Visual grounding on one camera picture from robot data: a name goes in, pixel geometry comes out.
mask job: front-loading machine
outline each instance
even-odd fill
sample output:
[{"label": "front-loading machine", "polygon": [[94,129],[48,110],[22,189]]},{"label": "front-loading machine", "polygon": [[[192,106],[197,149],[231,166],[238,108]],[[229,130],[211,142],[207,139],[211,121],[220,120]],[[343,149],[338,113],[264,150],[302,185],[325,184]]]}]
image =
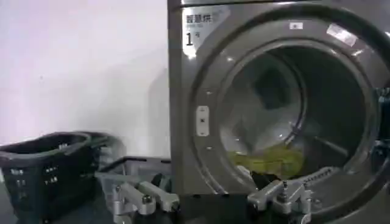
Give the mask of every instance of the front-loading machine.
[{"label": "front-loading machine", "polygon": [[318,217],[387,196],[389,1],[173,0],[168,9],[177,193],[257,191],[255,170],[305,179]]}]

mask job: machine door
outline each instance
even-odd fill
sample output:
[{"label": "machine door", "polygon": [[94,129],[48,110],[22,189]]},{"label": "machine door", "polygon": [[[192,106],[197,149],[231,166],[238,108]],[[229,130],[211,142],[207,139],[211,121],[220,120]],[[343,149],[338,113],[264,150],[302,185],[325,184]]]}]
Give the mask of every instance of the machine door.
[{"label": "machine door", "polygon": [[249,22],[208,58],[193,94],[194,151],[218,193],[255,191],[249,172],[273,173],[307,182],[315,214],[344,212],[385,181],[388,161],[372,157],[390,73],[369,37],[288,10]]}]

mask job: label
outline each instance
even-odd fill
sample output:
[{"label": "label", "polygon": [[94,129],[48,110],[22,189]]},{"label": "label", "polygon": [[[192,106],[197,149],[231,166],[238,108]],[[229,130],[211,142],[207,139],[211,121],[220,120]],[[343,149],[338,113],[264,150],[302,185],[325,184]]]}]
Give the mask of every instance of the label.
[{"label": "label", "polygon": [[290,30],[303,30],[303,23],[293,22],[289,25]]},{"label": "label", "polygon": [[355,45],[356,41],[358,40],[357,36],[336,24],[331,24],[329,26],[327,34],[333,36],[334,38],[345,43],[346,45],[349,45],[350,47]]},{"label": "label", "polygon": [[189,58],[196,57],[196,52],[206,37],[209,36],[230,14],[226,5],[188,7],[182,9],[182,47]]},{"label": "label", "polygon": [[198,106],[196,108],[196,134],[200,137],[210,135],[210,110],[208,106]]}]

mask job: laundry basket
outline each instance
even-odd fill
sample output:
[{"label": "laundry basket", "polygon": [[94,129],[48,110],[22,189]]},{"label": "laundry basket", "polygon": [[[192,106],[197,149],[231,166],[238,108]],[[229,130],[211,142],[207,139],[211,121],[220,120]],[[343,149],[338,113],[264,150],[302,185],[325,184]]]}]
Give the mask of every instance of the laundry basket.
[{"label": "laundry basket", "polygon": [[94,195],[91,143],[88,133],[61,132],[0,147],[0,167],[20,220],[49,223]]}]

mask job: gray machine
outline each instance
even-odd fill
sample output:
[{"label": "gray machine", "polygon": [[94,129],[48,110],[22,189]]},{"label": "gray machine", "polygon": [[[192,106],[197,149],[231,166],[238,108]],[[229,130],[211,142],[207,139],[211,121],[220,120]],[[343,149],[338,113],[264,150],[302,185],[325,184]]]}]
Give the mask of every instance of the gray machine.
[{"label": "gray machine", "polygon": [[365,210],[390,223],[382,215],[390,161],[376,149],[388,138],[380,93],[390,87],[390,1],[172,0],[168,8],[176,193],[255,194],[230,155],[282,147],[302,155],[288,181],[306,180],[314,218],[366,223],[349,216]]}]

